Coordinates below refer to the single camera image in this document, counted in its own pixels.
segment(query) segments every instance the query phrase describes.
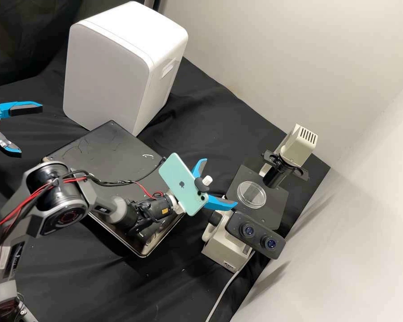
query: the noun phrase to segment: power cord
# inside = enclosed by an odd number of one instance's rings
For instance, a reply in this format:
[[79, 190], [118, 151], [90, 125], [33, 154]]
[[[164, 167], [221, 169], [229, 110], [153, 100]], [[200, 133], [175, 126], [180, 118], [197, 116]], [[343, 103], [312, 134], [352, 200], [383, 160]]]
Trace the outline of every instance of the power cord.
[[230, 284], [232, 283], [232, 281], [234, 281], [234, 279], [238, 276], [238, 274], [240, 273], [240, 271], [245, 267], [245, 265], [249, 262], [249, 260], [252, 258], [252, 256], [254, 255], [255, 251], [253, 250], [251, 252], [251, 254], [249, 255], [249, 257], [245, 260], [245, 262], [242, 264], [242, 266], [236, 271], [236, 273], [234, 273], [234, 275], [231, 277], [231, 279], [227, 282], [227, 284], [225, 284], [221, 294], [219, 295], [218, 299], [215, 302], [215, 305], [213, 306], [212, 310], [210, 310], [209, 315], [207, 316], [207, 319], [205, 322], [209, 322], [210, 319], [212, 318], [212, 315], [214, 315], [215, 310], [219, 304], [219, 302], [221, 301], [225, 291], [227, 291], [227, 288], [230, 286]]

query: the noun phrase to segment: dark background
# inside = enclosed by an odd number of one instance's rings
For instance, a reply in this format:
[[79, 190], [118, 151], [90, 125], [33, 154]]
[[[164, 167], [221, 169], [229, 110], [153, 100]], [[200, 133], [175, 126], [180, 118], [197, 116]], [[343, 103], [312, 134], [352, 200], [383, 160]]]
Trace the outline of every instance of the dark background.
[[[86, 133], [62, 110], [68, 29], [73, 21], [122, 2], [0, 1], [0, 103], [33, 100], [44, 106], [42, 114], [0, 123], [23, 150], [22, 159], [0, 152], [0, 208], [24, 171]], [[161, 155], [178, 153], [188, 165], [207, 157], [211, 188], [225, 192], [240, 164], [258, 170], [260, 153], [274, 149], [284, 136], [184, 59], [167, 104], [138, 138]], [[290, 192], [278, 230], [283, 236], [329, 169], [314, 155], [304, 167], [309, 182], [288, 177], [281, 184]], [[17, 274], [18, 289], [40, 321], [204, 321], [231, 277], [200, 253], [209, 215], [202, 210], [185, 216], [144, 259], [114, 254], [80, 224], [31, 239]], [[230, 320], [267, 263], [254, 255], [212, 321]]]

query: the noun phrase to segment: black knob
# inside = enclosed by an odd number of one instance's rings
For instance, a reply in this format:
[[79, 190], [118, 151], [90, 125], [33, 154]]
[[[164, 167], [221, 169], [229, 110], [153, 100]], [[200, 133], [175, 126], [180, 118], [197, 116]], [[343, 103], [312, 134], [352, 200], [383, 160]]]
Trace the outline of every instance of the black knob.
[[209, 224], [216, 227], [219, 225], [222, 218], [223, 218], [223, 216], [219, 212], [213, 212], [212, 215], [210, 216], [208, 222], [209, 222]]

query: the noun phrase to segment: microscope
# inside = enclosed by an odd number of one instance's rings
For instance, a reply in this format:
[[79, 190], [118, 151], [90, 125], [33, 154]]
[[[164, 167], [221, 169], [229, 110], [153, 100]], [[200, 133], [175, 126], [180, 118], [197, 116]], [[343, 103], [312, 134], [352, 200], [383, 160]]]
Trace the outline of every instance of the microscope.
[[238, 200], [228, 211], [216, 210], [202, 235], [202, 254], [236, 273], [252, 250], [277, 259], [285, 239], [274, 230], [280, 225], [288, 192], [280, 183], [290, 174], [305, 181], [303, 169], [318, 136], [299, 124], [272, 152], [262, 153], [264, 165], [256, 172], [241, 165], [224, 198]]

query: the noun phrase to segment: white container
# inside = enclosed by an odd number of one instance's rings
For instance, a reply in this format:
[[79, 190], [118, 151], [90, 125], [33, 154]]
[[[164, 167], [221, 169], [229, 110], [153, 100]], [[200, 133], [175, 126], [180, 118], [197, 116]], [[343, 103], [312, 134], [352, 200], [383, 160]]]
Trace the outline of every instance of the white container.
[[113, 119], [136, 136], [166, 103], [187, 40], [184, 28], [137, 2], [72, 25], [65, 114], [88, 130]]

